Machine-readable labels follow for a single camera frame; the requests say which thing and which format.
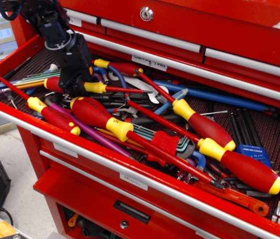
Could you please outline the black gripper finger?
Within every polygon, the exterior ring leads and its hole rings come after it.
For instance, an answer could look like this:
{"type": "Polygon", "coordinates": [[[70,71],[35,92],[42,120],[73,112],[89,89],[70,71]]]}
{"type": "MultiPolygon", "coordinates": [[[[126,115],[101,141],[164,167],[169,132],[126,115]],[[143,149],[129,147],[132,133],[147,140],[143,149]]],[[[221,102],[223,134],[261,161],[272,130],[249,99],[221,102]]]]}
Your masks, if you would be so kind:
{"type": "Polygon", "coordinates": [[[86,70],[61,69],[58,86],[71,98],[87,96],[84,87],[87,78],[86,70]]]}

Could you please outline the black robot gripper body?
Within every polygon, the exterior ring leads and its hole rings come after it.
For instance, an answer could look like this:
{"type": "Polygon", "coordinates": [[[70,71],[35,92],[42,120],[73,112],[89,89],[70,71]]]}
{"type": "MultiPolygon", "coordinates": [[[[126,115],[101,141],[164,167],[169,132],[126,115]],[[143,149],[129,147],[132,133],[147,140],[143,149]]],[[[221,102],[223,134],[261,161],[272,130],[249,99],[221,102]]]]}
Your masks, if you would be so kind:
{"type": "Polygon", "coordinates": [[[87,70],[92,55],[84,37],[74,32],[66,10],[57,0],[23,0],[21,12],[45,40],[61,69],[87,70]]]}

